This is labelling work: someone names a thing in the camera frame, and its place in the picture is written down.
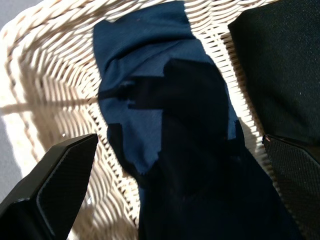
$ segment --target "blue cloth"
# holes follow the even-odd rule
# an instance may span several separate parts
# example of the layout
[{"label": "blue cloth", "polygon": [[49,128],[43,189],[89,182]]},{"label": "blue cloth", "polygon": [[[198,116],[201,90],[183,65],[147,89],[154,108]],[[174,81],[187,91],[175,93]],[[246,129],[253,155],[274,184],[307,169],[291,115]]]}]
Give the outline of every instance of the blue cloth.
[{"label": "blue cloth", "polygon": [[93,47],[108,140],[139,185],[140,240],[301,239],[183,2],[102,21]]}]

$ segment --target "black plastic object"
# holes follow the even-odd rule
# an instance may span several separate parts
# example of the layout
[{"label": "black plastic object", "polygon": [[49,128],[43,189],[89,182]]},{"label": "black plastic object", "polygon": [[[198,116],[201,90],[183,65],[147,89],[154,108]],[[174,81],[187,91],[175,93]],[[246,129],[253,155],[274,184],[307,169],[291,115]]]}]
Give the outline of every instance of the black plastic object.
[{"label": "black plastic object", "polygon": [[320,239],[320,147],[282,137],[263,138],[284,202],[308,240]]},{"label": "black plastic object", "polygon": [[85,197],[98,137],[54,145],[0,204],[1,240],[65,240]]}]

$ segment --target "black cloth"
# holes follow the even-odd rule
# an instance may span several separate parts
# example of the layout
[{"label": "black cloth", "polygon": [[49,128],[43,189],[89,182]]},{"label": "black cloth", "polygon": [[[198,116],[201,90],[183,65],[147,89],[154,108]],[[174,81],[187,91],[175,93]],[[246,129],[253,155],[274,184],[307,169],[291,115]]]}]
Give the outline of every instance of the black cloth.
[{"label": "black cloth", "polygon": [[266,134],[320,144],[319,16],[319,0],[280,0],[229,25]]},{"label": "black cloth", "polygon": [[183,2],[102,21],[93,46],[108,140],[139,185],[140,240],[302,239]]}]

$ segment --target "white wicker basket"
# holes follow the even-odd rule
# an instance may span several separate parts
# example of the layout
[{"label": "white wicker basket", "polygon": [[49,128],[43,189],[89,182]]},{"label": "white wicker basket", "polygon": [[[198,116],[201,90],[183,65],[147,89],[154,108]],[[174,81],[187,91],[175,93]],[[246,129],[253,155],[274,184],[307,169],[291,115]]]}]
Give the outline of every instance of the white wicker basket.
[{"label": "white wicker basket", "polygon": [[[244,126],[246,145],[268,171],[256,119],[228,23],[246,9],[275,0],[186,0],[193,34],[227,82]],[[107,141],[97,103],[101,82],[93,27],[165,0],[45,0],[20,13],[0,33],[0,111],[25,176],[57,142],[97,133],[99,144],[87,194],[70,239],[136,239],[140,201]]]}]

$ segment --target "woven wicker texture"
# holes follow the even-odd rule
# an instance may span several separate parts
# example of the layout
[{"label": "woven wicker texture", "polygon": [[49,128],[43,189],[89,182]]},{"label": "woven wicker texture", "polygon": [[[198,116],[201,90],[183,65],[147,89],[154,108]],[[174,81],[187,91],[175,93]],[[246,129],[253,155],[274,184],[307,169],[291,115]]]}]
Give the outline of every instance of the woven wicker texture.
[{"label": "woven wicker texture", "polygon": [[[244,10],[274,1],[185,1],[193,34],[227,82],[244,123],[246,146],[267,172],[270,167],[227,25]],[[20,13],[0,33],[0,110],[22,173],[26,175],[50,146],[98,134],[87,194],[70,239],[137,238],[137,185],[122,171],[108,144],[107,125],[97,103],[101,79],[93,54],[93,27],[103,19],[114,21],[163,2],[45,0]]]}]

